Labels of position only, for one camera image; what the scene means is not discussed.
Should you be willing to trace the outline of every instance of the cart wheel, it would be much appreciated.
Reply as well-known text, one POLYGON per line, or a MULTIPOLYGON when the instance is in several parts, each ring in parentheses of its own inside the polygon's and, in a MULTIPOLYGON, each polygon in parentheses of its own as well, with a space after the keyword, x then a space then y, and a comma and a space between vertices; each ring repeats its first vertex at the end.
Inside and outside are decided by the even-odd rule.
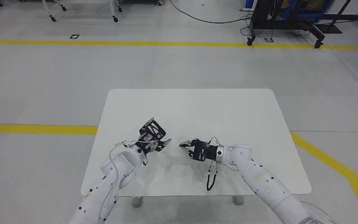
POLYGON ((315 42, 314 48, 318 49, 318 48, 321 47, 321 45, 322 45, 322 43, 317 40, 317 41, 315 42))

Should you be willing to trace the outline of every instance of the tabletop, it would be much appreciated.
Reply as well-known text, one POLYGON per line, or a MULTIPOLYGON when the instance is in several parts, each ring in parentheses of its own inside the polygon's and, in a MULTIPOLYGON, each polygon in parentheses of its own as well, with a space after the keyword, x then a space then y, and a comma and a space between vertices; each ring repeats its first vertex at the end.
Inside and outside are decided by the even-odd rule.
POLYGON ((172 138, 162 152, 148 154, 147 166, 120 196, 251 195, 239 173, 221 166, 215 185, 206 191, 210 161, 189 159, 179 148, 186 140, 223 145, 245 144, 294 194, 311 186, 274 93, 269 89, 114 89, 108 94, 81 193, 103 178, 100 164, 115 143, 139 137, 151 117, 172 138))

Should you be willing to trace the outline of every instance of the concrete floor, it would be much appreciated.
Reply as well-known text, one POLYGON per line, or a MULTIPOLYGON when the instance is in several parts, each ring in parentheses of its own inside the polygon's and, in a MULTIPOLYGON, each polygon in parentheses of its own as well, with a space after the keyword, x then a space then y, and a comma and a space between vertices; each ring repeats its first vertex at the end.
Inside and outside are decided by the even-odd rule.
MULTIPOLYGON (((123 4, 119 22, 106 1, 2 1, 0 40, 246 42, 244 22, 204 24, 173 8, 123 4)), ((175 0, 199 18, 245 15, 242 1, 175 0)), ((326 44, 357 45, 358 23, 339 24, 326 44)), ((256 40, 263 43, 271 32, 256 40)), ((313 44, 274 31, 276 43, 313 44)), ((358 172, 358 60, 352 50, 172 46, 0 45, 0 124, 98 125, 113 88, 270 88, 290 130, 358 172)), ((68 223, 94 136, 0 134, 1 223, 68 223)), ((342 175, 297 147, 312 185, 299 198, 338 223, 358 220, 358 200, 342 175)), ((139 209, 118 201, 106 223, 280 223, 254 196, 236 207, 228 197, 145 198, 139 209)))

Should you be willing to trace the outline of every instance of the yellow tape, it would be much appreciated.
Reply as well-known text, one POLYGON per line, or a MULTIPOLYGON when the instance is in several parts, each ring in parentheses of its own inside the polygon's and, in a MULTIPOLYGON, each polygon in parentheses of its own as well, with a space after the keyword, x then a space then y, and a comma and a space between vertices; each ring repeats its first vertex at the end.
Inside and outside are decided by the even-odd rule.
MULTIPOLYGON (((111 45, 111 46, 196 46, 212 48, 292 48, 314 49, 313 44, 276 44, 276 43, 220 43, 190 41, 88 41, 88 40, 0 40, 0 44, 12 45, 111 45)), ((322 45, 321 49, 358 50, 358 45, 322 45)))
POLYGON ((0 133, 16 134, 91 134, 97 133, 97 126, 0 124, 0 133))
MULTIPOLYGON (((40 124, 0 124, 0 133, 16 134, 86 134, 95 135, 97 126, 80 125, 40 125, 40 124)), ((358 198, 358 175, 345 165, 341 164, 316 146, 310 144, 297 134, 291 132, 292 139, 302 149, 321 160, 330 168, 347 178, 353 192, 358 198)))
POLYGON ((336 170, 342 176, 347 178, 349 184, 351 185, 353 192, 356 194, 356 197, 358 198, 358 175, 355 172, 353 172, 352 170, 350 170, 348 167, 341 164, 337 160, 333 159, 331 156, 329 156, 325 152, 322 152, 319 148, 317 148, 316 146, 307 142, 306 140, 304 140, 297 134, 291 132, 291 136, 292 136, 294 143, 296 143, 299 147, 306 150, 311 155, 313 155, 317 159, 324 162, 330 168, 336 170))

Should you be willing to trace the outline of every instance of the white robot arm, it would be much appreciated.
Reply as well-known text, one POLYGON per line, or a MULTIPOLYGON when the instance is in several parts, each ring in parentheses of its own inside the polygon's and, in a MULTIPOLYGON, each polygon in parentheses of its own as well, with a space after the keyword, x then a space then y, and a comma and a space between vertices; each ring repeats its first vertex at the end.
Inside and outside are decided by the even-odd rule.
POLYGON ((308 209, 263 164, 254 161, 252 150, 249 147, 244 145, 223 146, 220 144, 213 146, 210 145, 210 142, 211 140, 203 142, 194 139, 181 143, 180 147, 193 160, 204 161, 208 158, 216 162, 216 167, 221 164, 240 172, 244 182, 284 224, 334 223, 327 214, 321 213, 320 210, 308 209))
POLYGON ((162 142, 166 135, 159 124, 151 118, 140 130, 137 141, 121 142, 128 150, 116 154, 109 153, 109 158, 101 165, 104 178, 93 186, 81 205, 77 208, 70 224, 98 224, 106 221, 117 202, 120 189, 135 178, 138 168, 145 164, 147 154, 161 151, 171 139, 162 142))

